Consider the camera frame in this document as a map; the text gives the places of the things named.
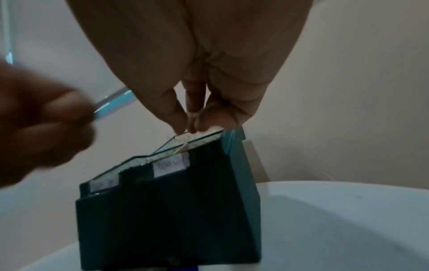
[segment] blurred hand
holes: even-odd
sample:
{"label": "blurred hand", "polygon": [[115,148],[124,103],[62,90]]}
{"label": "blurred hand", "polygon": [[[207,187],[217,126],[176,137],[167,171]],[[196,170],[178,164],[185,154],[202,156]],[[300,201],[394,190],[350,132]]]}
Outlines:
{"label": "blurred hand", "polygon": [[88,148],[93,112],[76,90],[0,62],[0,188]]}
{"label": "blurred hand", "polygon": [[[113,73],[176,133],[257,111],[312,0],[67,0]],[[182,81],[188,116],[173,87]],[[204,105],[206,86],[210,91]]]}

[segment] dark green box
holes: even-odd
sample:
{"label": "dark green box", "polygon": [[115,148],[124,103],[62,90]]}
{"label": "dark green box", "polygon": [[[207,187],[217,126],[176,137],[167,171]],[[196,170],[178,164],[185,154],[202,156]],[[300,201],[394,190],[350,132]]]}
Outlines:
{"label": "dark green box", "polygon": [[242,129],[220,131],[81,184],[82,269],[259,262],[260,198],[244,139]]}

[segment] person's right hand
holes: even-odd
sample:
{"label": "person's right hand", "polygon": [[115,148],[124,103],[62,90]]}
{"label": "person's right hand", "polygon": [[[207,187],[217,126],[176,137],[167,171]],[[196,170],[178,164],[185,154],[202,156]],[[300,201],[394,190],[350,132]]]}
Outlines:
{"label": "person's right hand", "polygon": [[[113,73],[176,133],[253,116],[312,0],[67,0]],[[187,118],[174,86],[186,89]],[[206,105],[206,86],[211,95]]]}
{"label": "person's right hand", "polygon": [[75,89],[0,61],[0,188],[88,148],[93,112]]}

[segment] white label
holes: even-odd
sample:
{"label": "white label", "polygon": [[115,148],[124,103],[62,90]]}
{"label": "white label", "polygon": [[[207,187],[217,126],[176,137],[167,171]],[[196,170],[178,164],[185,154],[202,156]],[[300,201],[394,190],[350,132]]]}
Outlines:
{"label": "white label", "polygon": [[91,192],[96,192],[117,185],[119,185],[119,174],[112,174],[108,176],[103,176],[101,179],[90,182],[89,188]]}
{"label": "white label", "polygon": [[184,152],[175,154],[170,157],[152,163],[153,176],[155,178],[170,174],[176,171],[181,171],[189,167],[189,154]]}

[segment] handwritten label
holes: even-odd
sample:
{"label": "handwritten label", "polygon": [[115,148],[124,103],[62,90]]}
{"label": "handwritten label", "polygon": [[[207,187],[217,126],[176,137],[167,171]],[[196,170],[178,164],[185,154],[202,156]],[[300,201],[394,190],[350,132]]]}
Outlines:
{"label": "handwritten label", "polygon": [[170,157],[161,159],[152,163],[153,176],[155,178],[170,174],[176,171],[181,171],[189,167],[189,154],[184,152],[175,154]]}
{"label": "handwritten label", "polygon": [[119,174],[113,174],[111,176],[102,177],[98,180],[94,180],[89,183],[89,188],[92,192],[112,188],[119,185]]}

